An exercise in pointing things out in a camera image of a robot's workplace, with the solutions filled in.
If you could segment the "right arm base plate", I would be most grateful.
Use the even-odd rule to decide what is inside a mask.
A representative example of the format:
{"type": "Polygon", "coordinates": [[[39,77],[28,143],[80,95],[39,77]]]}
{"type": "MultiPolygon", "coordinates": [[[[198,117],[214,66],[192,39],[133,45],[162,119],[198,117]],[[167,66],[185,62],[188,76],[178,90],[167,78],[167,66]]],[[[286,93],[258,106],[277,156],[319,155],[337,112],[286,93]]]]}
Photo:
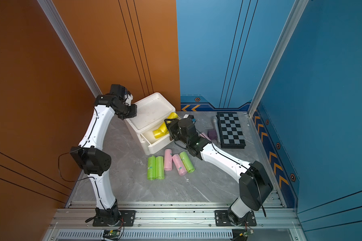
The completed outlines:
{"type": "Polygon", "coordinates": [[[249,211],[243,218],[237,217],[229,210],[216,210],[215,222],[218,227],[256,227],[256,218],[254,212],[249,211]]]}

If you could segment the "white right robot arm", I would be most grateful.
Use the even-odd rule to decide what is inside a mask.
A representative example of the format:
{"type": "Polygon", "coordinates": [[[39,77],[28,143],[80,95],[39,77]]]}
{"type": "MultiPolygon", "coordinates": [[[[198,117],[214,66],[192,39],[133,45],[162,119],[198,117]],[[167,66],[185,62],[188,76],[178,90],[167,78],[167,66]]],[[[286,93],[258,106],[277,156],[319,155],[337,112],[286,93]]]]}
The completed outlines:
{"type": "Polygon", "coordinates": [[[243,161],[224,152],[199,134],[190,118],[166,118],[164,124],[171,140],[184,143],[191,156],[215,165],[239,184],[239,197],[227,210],[232,225],[243,225],[251,211],[264,209],[274,187],[262,163],[243,161]]]}

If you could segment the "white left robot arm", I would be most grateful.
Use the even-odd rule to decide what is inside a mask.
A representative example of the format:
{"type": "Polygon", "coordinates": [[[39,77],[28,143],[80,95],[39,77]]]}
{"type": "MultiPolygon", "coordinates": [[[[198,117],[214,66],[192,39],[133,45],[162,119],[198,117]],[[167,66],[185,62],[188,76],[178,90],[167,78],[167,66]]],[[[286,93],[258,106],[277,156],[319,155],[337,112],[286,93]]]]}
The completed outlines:
{"type": "Polygon", "coordinates": [[[132,99],[130,92],[99,95],[83,139],[69,152],[92,184],[96,197],[96,214],[86,222],[93,221],[95,227],[112,227],[121,223],[121,214],[109,178],[112,158],[103,151],[103,143],[114,116],[125,119],[137,115],[137,106],[131,103],[132,99]]]}

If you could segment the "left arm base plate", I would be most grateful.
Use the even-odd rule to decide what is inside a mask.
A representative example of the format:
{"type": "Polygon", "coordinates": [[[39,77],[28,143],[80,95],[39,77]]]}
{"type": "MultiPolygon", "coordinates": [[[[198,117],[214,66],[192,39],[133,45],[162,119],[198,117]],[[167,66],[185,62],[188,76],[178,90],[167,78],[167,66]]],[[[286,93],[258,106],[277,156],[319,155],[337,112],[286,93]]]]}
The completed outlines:
{"type": "Polygon", "coordinates": [[[94,227],[132,227],[135,221],[135,210],[119,210],[116,216],[106,217],[105,215],[95,215],[93,219],[94,227]]]}

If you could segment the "white top drawer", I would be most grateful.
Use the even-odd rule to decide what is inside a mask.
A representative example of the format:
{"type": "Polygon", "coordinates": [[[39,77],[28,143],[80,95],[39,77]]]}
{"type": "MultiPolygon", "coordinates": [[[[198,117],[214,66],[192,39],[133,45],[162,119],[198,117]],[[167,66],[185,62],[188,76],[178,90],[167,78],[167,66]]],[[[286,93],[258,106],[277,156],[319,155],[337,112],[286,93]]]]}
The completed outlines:
{"type": "Polygon", "coordinates": [[[156,139],[153,134],[153,131],[156,129],[157,129],[157,127],[151,128],[148,131],[139,135],[139,138],[141,139],[140,142],[141,142],[143,151],[146,155],[155,154],[172,142],[170,140],[169,134],[166,134],[166,135],[156,139]]]}

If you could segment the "white three-drawer storage box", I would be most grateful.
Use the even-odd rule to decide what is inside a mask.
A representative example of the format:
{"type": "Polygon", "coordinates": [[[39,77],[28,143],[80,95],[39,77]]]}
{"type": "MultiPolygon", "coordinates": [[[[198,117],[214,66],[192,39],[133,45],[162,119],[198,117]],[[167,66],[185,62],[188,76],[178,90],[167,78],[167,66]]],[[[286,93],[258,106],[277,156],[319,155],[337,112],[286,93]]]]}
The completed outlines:
{"type": "Polygon", "coordinates": [[[164,125],[164,119],[176,108],[159,92],[151,94],[135,103],[137,105],[137,116],[127,118],[125,123],[136,143],[142,148],[139,135],[151,128],[164,125]]]}

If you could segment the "yellow trash bag roll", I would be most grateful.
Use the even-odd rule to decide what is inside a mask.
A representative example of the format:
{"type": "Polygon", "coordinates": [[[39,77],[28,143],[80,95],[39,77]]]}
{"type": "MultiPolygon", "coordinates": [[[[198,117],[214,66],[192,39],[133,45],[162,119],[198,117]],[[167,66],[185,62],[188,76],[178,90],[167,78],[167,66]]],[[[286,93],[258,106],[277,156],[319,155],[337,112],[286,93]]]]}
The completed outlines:
{"type": "Polygon", "coordinates": [[[153,131],[153,136],[156,139],[162,138],[163,136],[165,136],[168,133],[168,129],[166,126],[160,126],[158,129],[153,131]]]}
{"type": "Polygon", "coordinates": [[[178,114],[175,112],[172,112],[167,118],[164,119],[165,127],[167,126],[167,124],[172,122],[174,119],[178,119],[178,118],[179,118],[178,114]]]}

